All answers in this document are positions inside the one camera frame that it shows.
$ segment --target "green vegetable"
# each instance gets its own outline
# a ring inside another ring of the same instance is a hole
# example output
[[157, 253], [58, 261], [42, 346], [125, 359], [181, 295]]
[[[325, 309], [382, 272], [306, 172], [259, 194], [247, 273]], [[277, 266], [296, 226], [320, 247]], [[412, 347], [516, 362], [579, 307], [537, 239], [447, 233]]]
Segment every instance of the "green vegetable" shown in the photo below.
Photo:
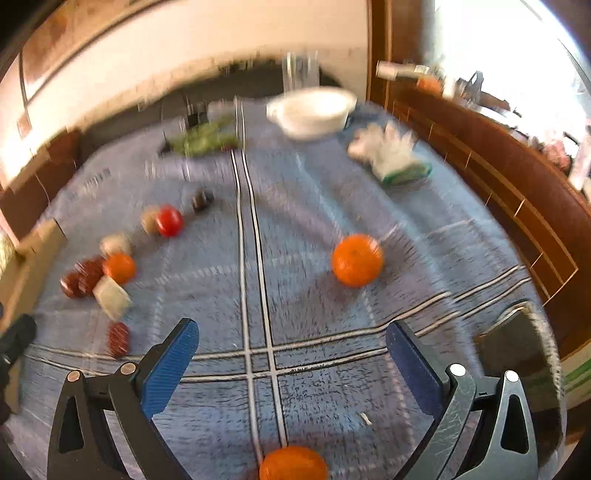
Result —
[[231, 116], [193, 127], [179, 138], [170, 141], [173, 151], [185, 157], [197, 157], [227, 148], [240, 146], [240, 140], [233, 133], [223, 132], [232, 123]]

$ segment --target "tomato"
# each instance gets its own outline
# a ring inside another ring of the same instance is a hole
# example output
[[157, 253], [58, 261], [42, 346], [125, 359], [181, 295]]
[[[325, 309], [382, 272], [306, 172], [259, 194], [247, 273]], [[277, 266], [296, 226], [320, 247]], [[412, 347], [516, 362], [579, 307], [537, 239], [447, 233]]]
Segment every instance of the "tomato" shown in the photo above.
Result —
[[176, 208], [164, 205], [156, 217], [156, 226], [162, 236], [177, 236], [183, 230], [183, 215]]
[[123, 285], [135, 277], [135, 262], [129, 255], [116, 253], [103, 263], [103, 272], [119, 285]]

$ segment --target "cup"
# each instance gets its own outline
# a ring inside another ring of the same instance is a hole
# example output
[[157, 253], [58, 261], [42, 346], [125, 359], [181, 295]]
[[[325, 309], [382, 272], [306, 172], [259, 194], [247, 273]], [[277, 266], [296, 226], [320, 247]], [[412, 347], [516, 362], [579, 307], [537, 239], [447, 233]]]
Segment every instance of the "cup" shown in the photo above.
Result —
[[285, 55], [283, 58], [283, 91], [285, 93], [319, 85], [318, 52], [303, 55], [289, 52]]

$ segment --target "blue tablecloth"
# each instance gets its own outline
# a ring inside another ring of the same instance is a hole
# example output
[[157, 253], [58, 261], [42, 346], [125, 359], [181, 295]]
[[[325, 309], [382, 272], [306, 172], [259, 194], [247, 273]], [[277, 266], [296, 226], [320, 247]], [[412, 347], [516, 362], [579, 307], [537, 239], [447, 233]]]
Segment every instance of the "blue tablecloth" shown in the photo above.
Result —
[[[260, 459], [287, 443], [318, 451], [331, 478], [392, 478], [432, 419], [385, 352], [386, 325], [404, 319], [445, 362], [480, 374], [473, 336], [518, 299], [541, 310], [504, 231], [428, 145], [415, 153], [431, 176], [400, 186], [381, 186], [347, 157], [355, 128], [388, 120], [381, 108], [361, 105], [341, 134], [297, 143], [266, 119], [264, 102], [235, 105], [243, 150], [158, 158], [163, 129], [178, 122], [155, 125], [97, 151], [48, 208], [68, 244], [38, 302], [22, 412], [9, 421], [35, 478], [45, 477], [68, 370], [109, 373], [122, 362], [106, 354], [106, 314], [65, 298], [59, 277], [96, 255], [103, 236], [136, 230], [146, 206], [190, 209], [198, 188], [213, 190], [213, 206], [178, 238], [135, 253], [123, 319], [132, 360], [179, 318], [199, 324], [197, 355], [154, 417], [193, 478], [256, 478]], [[378, 281], [351, 290], [330, 256], [357, 232], [378, 238], [386, 261]], [[129, 474], [143, 478], [112, 414], [109, 424]]]

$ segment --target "mandarin orange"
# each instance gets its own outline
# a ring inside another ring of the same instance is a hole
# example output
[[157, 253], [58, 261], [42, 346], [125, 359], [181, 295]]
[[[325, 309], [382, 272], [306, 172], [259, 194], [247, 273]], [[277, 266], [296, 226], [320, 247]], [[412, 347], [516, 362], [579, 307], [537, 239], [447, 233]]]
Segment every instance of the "mandarin orange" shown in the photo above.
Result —
[[384, 253], [369, 235], [351, 235], [337, 245], [332, 256], [336, 277], [351, 288], [361, 288], [378, 278], [384, 266]]
[[259, 469], [259, 480], [326, 480], [327, 477], [324, 459], [314, 450], [299, 446], [271, 452]]

